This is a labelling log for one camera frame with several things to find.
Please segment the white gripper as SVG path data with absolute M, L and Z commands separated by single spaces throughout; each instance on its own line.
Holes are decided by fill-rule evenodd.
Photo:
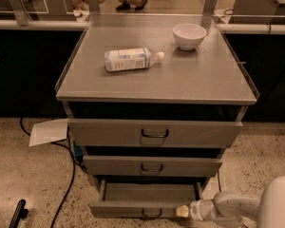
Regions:
M 197 221 L 211 221 L 213 219 L 213 210 L 215 206 L 211 199 L 200 199 L 182 205 L 176 209 L 176 215 L 181 218 L 188 218 Z

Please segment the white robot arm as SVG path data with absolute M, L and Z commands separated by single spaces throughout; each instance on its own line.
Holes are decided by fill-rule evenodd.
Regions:
M 212 199 L 194 200 L 176 209 L 178 217 L 212 221 L 222 228 L 240 228 L 243 219 L 256 228 L 285 228 L 285 176 L 273 179 L 260 199 L 231 192 L 218 192 Z

